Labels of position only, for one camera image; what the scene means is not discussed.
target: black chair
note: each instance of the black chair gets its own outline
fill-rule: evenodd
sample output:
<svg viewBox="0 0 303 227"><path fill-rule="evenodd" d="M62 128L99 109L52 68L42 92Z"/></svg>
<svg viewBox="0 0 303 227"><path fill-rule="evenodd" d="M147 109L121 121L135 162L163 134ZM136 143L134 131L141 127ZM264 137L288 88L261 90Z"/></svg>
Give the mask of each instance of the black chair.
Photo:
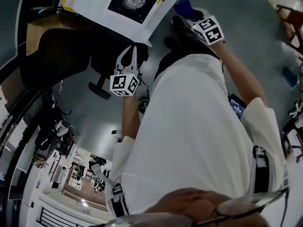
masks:
<svg viewBox="0 0 303 227"><path fill-rule="evenodd" d="M50 29L36 52L24 58L20 71L28 90L52 87L61 80L86 70L94 47L93 31Z"/></svg>
<svg viewBox="0 0 303 227"><path fill-rule="evenodd" d="M102 87L105 80L110 79L110 76L114 74L118 56L128 46L136 45L138 51L137 63L140 68L143 62L148 59L148 47L145 44L134 43L132 40L106 28L99 33L97 41L90 62L91 67L100 73L101 77L97 84L90 82L89 89L101 98L108 100L111 94L103 90ZM131 63L132 54L132 50L125 54L122 59L123 65L128 66Z"/></svg>

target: metal railing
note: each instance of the metal railing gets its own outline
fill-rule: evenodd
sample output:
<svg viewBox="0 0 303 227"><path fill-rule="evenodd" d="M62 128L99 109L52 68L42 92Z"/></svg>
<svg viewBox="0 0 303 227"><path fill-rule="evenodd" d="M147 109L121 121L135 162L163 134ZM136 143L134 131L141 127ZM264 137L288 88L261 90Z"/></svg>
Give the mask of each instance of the metal railing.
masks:
<svg viewBox="0 0 303 227"><path fill-rule="evenodd" d="M66 220L42 207L40 219L37 222L45 227L84 227Z"/></svg>

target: gray floor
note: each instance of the gray floor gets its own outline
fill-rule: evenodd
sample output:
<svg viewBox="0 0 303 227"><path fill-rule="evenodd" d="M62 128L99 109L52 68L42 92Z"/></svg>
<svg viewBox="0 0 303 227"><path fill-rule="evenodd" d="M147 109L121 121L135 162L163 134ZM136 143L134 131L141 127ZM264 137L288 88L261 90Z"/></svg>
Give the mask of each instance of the gray floor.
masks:
<svg viewBox="0 0 303 227"><path fill-rule="evenodd" d="M226 45L259 79L282 128L289 120L287 111L293 101L300 98L301 90L291 89L281 76L283 67L297 70L297 64L270 3L267 0L190 1L193 6L203 7L217 17L226 37ZM171 10L151 37L153 47L149 51L150 57L142 66L143 79L150 87L161 58L168 52L162 41L171 33L173 15ZM110 133L121 127L122 99L113 96L105 101L90 92L88 83L97 83L98 78L99 75L89 67L85 72L64 80L60 97L57 94L58 85L54 91L62 109L73 110L68 120L81 134L77 139L78 145L110 160L116 141ZM229 76L225 78L229 92L238 94ZM144 92L142 86L139 94Z"/></svg>

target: cardboard box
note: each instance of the cardboard box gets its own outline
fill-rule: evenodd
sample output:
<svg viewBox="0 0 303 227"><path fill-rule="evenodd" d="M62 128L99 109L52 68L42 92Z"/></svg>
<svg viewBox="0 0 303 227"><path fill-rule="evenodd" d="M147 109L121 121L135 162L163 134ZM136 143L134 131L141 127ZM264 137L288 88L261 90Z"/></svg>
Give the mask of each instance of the cardboard box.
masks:
<svg viewBox="0 0 303 227"><path fill-rule="evenodd" d="M91 30L95 24L84 18L63 13L38 19L27 25L27 55L34 53L39 46L42 35L49 29L64 28L71 30Z"/></svg>

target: blue object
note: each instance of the blue object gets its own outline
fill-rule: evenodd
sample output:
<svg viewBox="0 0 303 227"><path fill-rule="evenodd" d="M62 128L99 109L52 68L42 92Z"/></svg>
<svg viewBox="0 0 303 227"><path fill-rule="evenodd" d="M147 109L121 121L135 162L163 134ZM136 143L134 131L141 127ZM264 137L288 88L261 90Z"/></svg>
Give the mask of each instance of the blue object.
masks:
<svg viewBox="0 0 303 227"><path fill-rule="evenodd" d="M190 5L189 0L180 0L178 4L174 5L176 13L180 16L196 21L198 18L195 11Z"/></svg>
<svg viewBox="0 0 303 227"><path fill-rule="evenodd" d="M282 75L291 87L295 87L299 82L298 76L287 67L283 68Z"/></svg>

